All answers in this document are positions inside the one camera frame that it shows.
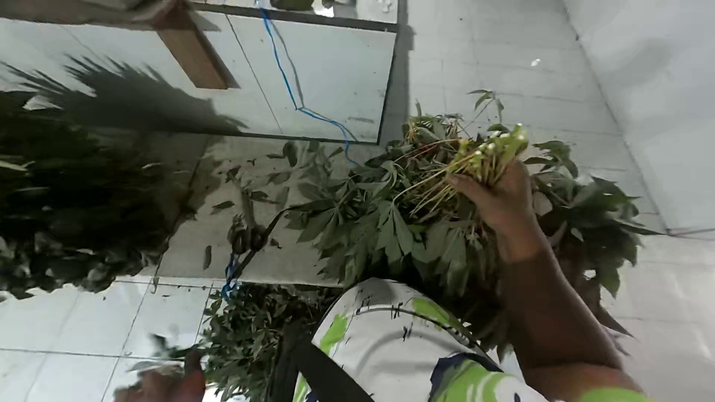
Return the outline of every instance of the blue rope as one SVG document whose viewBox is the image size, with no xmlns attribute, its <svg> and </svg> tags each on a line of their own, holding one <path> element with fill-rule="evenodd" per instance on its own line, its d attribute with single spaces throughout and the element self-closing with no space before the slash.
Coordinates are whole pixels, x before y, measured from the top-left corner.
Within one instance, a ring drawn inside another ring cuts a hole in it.
<svg viewBox="0 0 715 402">
<path fill-rule="evenodd" d="M 228 265 L 226 265 L 226 284 L 223 285 L 223 288 L 221 288 L 221 297 L 226 301 L 229 301 L 229 293 L 231 293 L 238 285 L 238 281 L 231 285 L 233 274 L 236 271 L 236 262 L 238 262 L 238 255 L 231 253 L 231 258 L 228 261 Z"/>
<path fill-rule="evenodd" d="M 317 116 L 315 113 L 311 112 L 310 110 L 305 109 L 305 106 L 298 107 L 298 103 L 295 101 L 295 97 L 293 96 L 293 90 L 290 88 L 290 84 L 288 83 L 288 78 L 285 76 L 285 70 L 283 70 L 283 66 L 280 63 L 280 58 L 278 57 L 278 48 L 275 45 L 275 39 L 273 38 L 273 32 L 271 32 L 270 25 L 268 24 L 268 20 L 270 19 L 270 17 L 268 16 L 268 14 L 266 14 L 266 10 L 263 7 L 259 6 L 258 9 L 261 11 L 261 15 L 263 17 L 263 25 L 265 26 L 266 31 L 268 32 L 268 36 L 270 37 L 271 44 L 273 45 L 273 57 L 275 58 L 275 63 L 278 65 L 278 69 L 280 70 L 280 73 L 283 76 L 283 82 L 285 83 L 285 87 L 288 89 L 288 94 L 290 95 L 291 102 L 293 102 L 293 107 L 295 108 L 295 110 L 297 112 L 306 114 L 306 115 L 312 117 L 313 119 L 318 119 L 320 121 L 330 123 L 330 124 L 336 126 L 337 128 L 339 128 L 340 131 L 342 132 L 342 137 L 345 139 L 345 149 L 344 149 L 345 158 L 347 160 L 349 160 L 351 163 L 353 163 L 354 165 L 358 165 L 358 163 L 356 161 L 350 159 L 350 156 L 347 153 L 347 151 L 350 148 L 350 141 L 348 141 L 348 139 L 347 139 L 347 129 L 345 128 L 345 126 L 336 122 L 335 120 L 325 119 L 324 117 Z"/>
</svg>

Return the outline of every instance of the finger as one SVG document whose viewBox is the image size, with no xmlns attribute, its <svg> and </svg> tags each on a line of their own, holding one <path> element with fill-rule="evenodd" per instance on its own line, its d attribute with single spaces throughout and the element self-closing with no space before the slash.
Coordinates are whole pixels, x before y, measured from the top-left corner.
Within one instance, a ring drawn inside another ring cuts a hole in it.
<svg viewBox="0 0 715 402">
<path fill-rule="evenodd" d="M 206 378 L 201 371 L 193 371 L 184 376 L 171 402 L 201 402 L 206 393 Z"/>
<path fill-rule="evenodd" d="M 482 205 L 484 202 L 490 202 L 493 195 L 477 183 L 474 179 L 465 175 L 451 175 L 447 177 L 447 182 L 455 188 L 455 190 L 466 195 L 467 198 L 474 201 L 476 205 Z"/>
<path fill-rule="evenodd" d="M 184 373 L 188 375 L 196 370 L 201 371 L 201 353 L 196 348 L 191 348 L 184 358 Z"/>
</svg>

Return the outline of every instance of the leaf pile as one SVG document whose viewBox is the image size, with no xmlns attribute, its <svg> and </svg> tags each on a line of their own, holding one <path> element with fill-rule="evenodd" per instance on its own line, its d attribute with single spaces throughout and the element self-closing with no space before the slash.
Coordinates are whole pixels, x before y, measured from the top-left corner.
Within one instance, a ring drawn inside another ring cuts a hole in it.
<svg viewBox="0 0 715 402">
<path fill-rule="evenodd" d="M 476 107 L 496 102 L 501 112 L 492 92 L 479 94 Z M 391 142 L 383 155 L 352 169 L 347 178 L 335 179 L 324 156 L 307 163 L 302 169 L 308 182 L 299 190 L 311 202 L 288 212 L 287 227 L 302 231 L 300 241 L 313 242 L 326 261 L 327 277 L 345 287 L 372 276 L 403 281 L 471 323 L 482 349 L 498 346 L 503 353 L 509 322 L 499 298 L 495 235 L 445 178 L 458 172 L 493 185 L 526 148 L 525 132 L 520 125 L 494 124 L 487 135 L 460 138 L 467 135 L 460 116 L 419 113 L 403 125 L 403 141 Z M 569 282 L 596 317 L 625 333 L 601 307 L 600 287 L 615 295 L 618 268 L 636 263 L 637 234 L 655 233 L 633 221 L 634 198 L 615 183 L 597 177 L 588 184 L 577 181 L 567 145 L 550 141 L 535 147 L 542 155 L 525 163 L 543 165 L 533 175 L 533 188 L 550 204 L 539 223 Z M 324 155 L 321 147 L 311 148 Z"/>
<path fill-rule="evenodd" d="M 340 289 L 242 283 L 223 309 L 220 294 L 211 294 L 213 303 L 204 312 L 210 325 L 203 333 L 209 356 L 204 372 L 221 400 L 265 400 L 286 327 L 310 333 L 339 294 Z"/>
<path fill-rule="evenodd" d="M 98 292 L 136 275 L 171 233 L 155 199 L 161 166 L 23 109 L 33 96 L 0 92 L 0 290 Z"/>
</svg>

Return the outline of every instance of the green leaf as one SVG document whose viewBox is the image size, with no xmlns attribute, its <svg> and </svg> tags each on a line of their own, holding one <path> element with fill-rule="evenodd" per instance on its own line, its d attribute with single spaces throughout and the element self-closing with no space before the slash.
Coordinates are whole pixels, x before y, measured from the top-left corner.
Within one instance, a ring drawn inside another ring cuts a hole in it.
<svg viewBox="0 0 715 402">
<path fill-rule="evenodd" d="M 479 109 L 479 106 L 482 105 L 482 103 L 484 103 L 484 101 L 493 99 L 493 95 L 494 95 L 494 93 L 492 91 L 484 92 L 484 95 L 479 97 L 479 99 L 477 99 L 477 102 L 474 104 L 474 110 Z"/>
<path fill-rule="evenodd" d="M 553 165 L 553 161 L 544 157 L 527 158 L 523 164 L 525 165 Z"/>
<path fill-rule="evenodd" d="M 424 128 L 424 127 L 417 127 L 417 132 L 422 135 L 422 138 L 426 142 L 434 142 L 434 141 L 439 141 L 440 138 L 437 136 L 437 134 L 431 132 L 430 130 Z"/>
<path fill-rule="evenodd" d="M 427 264 L 431 261 L 428 257 L 425 245 L 420 242 L 415 242 L 415 244 L 412 246 L 411 254 L 417 261 L 420 261 L 422 263 Z"/>
<path fill-rule="evenodd" d="M 615 298 L 621 287 L 621 278 L 618 268 L 603 267 L 597 270 L 596 279 Z"/>
<path fill-rule="evenodd" d="M 277 210 L 283 210 L 285 208 L 286 202 L 288 202 L 288 192 L 290 191 L 290 187 L 283 187 L 280 189 L 278 192 L 278 195 L 275 197 L 275 207 Z"/>
<path fill-rule="evenodd" d="M 325 229 L 327 223 L 335 215 L 335 210 L 327 210 L 321 212 L 319 215 L 311 217 L 308 220 L 308 224 L 305 229 L 300 233 L 298 237 L 298 242 L 309 242 L 315 239 L 322 231 Z"/>
<path fill-rule="evenodd" d="M 397 207 L 395 207 L 393 210 L 393 218 L 395 221 L 395 231 L 398 235 L 398 242 L 400 243 L 400 248 L 402 249 L 404 255 L 410 254 L 415 239 L 412 236 L 412 232 L 407 226 L 407 223 L 405 223 L 405 220 L 402 218 L 402 215 L 400 215 L 400 211 L 397 210 Z"/>
<path fill-rule="evenodd" d="M 385 246 L 385 254 L 388 257 L 388 262 L 390 264 L 396 263 L 401 259 L 402 253 L 400 253 L 400 244 L 394 237 Z"/>
<path fill-rule="evenodd" d="M 511 132 L 509 128 L 507 128 L 504 124 L 497 123 L 497 124 L 492 124 L 487 128 L 487 131 L 501 131 L 501 132 Z"/>
<path fill-rule="evenodd" d="M 494 99 L 496 99 L 496 112 L 497 114 L 499 114 L 499 121 L 502 121 L 502 112 L 504 111 L 504 104 L 501 103 L 501 100 L 497 99 L 496 97 Z"/>
<path fill-rule="evenodd" d="M 625 222 L 623 220 L 614 219 L 621 228 L 628 230 L 629 232 L 637 233 L 639 235 L 665 235 L 665 233 L 656 232 L 655 230 L 646 229 L 643 225 L 635 222 Z"/>
<path fill-rule="evenodd" d="M 447 133 L 445 133 L 445 129 L 444 127 L 442 127 L 442 123 L 438 122 L 437 119 L 432 119 L 432 131 L 435 133 L 435 136 L 439 140 L 447 138 Z"/>
<path fill-rule="evenodd" d="M 264 202 L 268 199 L 268 194 L 264 193 L 263 191 L 253 191 L 250 194 L 250 198 L 254 201 Z"/>
<path fill-rule="evenodd" d="M 281 185 L 290 179 L 291 174 L 291 171 L 270 173 L 268 175 L 268 182 L 271 182 L 274 185 Z"/>
<path fill-rule="evenodd" d="M 227 208 L 231 208 L 234 205 L 233 201 L 224 201 L 220 204 L 216 204 L 212 207 L 211 215 L 215 215 Z"/>
<path fill-rule="evenodd" d="M 298 191 L 300 191 L 300 194 L 302 194 L 303 197 L 312 201 L 317 201 L 323 198 L 320 188 L 314 184 L 300 183 L 298 185 Z"/>
<path fill-rule="evenodd" d="M 446 222 L 437 222 L 427 230 L 427 258 L 434 261 L 441 257 L 447 248 L 446 238 L 449 226 Z"/>
<path fill-rule="evenodd" d="M 295 142 L 288 141 L 283 145 L 283 156 L 288 158 L 288 164 L 294 167 L 298 163 L 297 148 Z"/>
<path fill-rule="evenodd" d="M 375 248 L 387 247 L 390 243 L 399 245 L 399 240 L 395 237 L 395 221 L 389 215 L 385 223 L 378 230 L 378 243 Z"/>
</svg>

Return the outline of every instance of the green pattern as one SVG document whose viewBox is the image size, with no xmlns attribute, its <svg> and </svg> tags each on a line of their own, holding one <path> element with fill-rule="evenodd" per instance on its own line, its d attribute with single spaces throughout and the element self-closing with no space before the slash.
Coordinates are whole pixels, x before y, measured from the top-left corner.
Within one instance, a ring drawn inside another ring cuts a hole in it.
<svg viewBox="0 0 715 402">
<path fill-rule="evenodd" d="M 445 373 L 439 390 L 430 402 L 497 402 L 495 389 L 505 378 L 504 373 L 493 373 L 474 361 L 463 361 Z M 480 386 L 481 398 L 475 398 Z"/>
<path fill-rule="evenodd" d="M 434 321 L 437 321 L 442 325 L 450 326 L 452 328 L 463 328 L 463 325 L 459 322 L 459 320 L 457 320 L 457 318 L 455 318 L 454 315 L 451 315 L 430 299 L 413 298 L 412 308 L 415 313 L 432 318 Z"/>
<path fill-rule="evenodd" d="M 653 402 L 642 393 L 622 388 L 601 388 L 589 391 L 578 402 Z"/>
</svg>

